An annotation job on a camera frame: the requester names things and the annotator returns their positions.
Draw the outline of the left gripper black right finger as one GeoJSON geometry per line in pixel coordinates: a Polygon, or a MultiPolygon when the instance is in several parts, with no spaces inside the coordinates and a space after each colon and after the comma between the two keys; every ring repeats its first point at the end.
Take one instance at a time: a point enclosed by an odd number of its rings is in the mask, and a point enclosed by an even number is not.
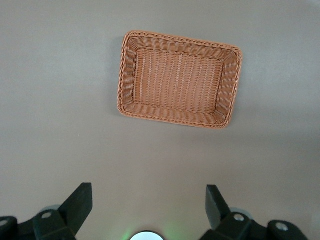
{"type": "Polygon", "coordinates": [[[294,224],[284,220],[271,220],[266,227],[247,214],[231,211],[216,185],[208,185],[205,210],[211,226],[202,240],[307,240],[294,224]]]}

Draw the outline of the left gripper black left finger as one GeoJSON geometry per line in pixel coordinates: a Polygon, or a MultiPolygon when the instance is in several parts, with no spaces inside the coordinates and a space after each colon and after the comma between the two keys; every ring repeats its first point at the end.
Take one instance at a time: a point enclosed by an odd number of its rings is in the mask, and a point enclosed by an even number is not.
{"type": "Polygon", "coordinates": [[[28,221],[0,218],[2,240],[75,240],[93,209],[91,183],[82,183],[58,209],[46,209],[28,221]]]}

